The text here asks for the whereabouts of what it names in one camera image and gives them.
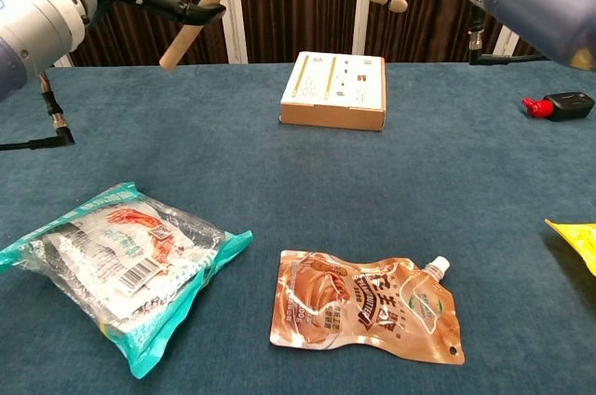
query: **drink pouch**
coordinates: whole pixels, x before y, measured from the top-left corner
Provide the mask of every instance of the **drink pouch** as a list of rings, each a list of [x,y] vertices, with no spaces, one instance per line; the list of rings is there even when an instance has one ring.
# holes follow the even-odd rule
[[[251,232],[224,232],[124,183],[1,251],[0,272],[19,266],[48,276],[142,378],[196,294],[251,240]]]
[[[270,341],[315,350],[368,344],[414,361],[463,364],[454,300],[440,284],[449,263],[407,258],[354,264],[284,251]]]
[[[545,221],[571,244],[586,262],[589,272],[596,276],[596,225],[558,225]]]

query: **plastic packaging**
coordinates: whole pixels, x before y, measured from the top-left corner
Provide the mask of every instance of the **plastic packaging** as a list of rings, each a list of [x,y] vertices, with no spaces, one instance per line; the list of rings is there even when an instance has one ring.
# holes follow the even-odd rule
[[[251,240],[251,232],[224,232],[124,183],[1,251],[0,272],[19,266],[48,276],[142,378],[196,294]]]
[[[368,344],[414,361],[463,364],[454,300],[440,284],[449,262],[418,269],[407,258],[353,264],[284,251],[270,341],[330,349]]]
[[[596,225],[558,225],[551,220],[545,222],[571,244],[586,262],[589,272],[596,276]]]

